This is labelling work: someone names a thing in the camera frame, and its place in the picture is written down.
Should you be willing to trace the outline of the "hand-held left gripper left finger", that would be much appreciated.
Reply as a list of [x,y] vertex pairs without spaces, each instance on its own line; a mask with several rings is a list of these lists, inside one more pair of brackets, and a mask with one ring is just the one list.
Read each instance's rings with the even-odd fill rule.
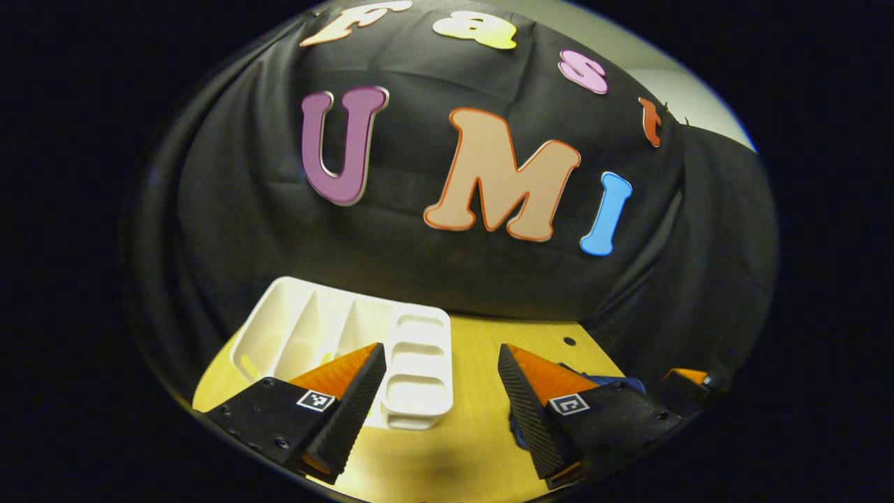
[[205,416],[289,472],[335,483],[386,373],[380,342],[291,380],[264,377]]

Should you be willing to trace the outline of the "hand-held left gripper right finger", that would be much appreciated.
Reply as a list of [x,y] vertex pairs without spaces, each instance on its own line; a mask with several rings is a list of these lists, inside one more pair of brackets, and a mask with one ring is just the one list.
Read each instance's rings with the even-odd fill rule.
[[604,479],[683,422],[627,382],[597,384],[513,344],[500,346],[497,368],[534,470],[549,489]]

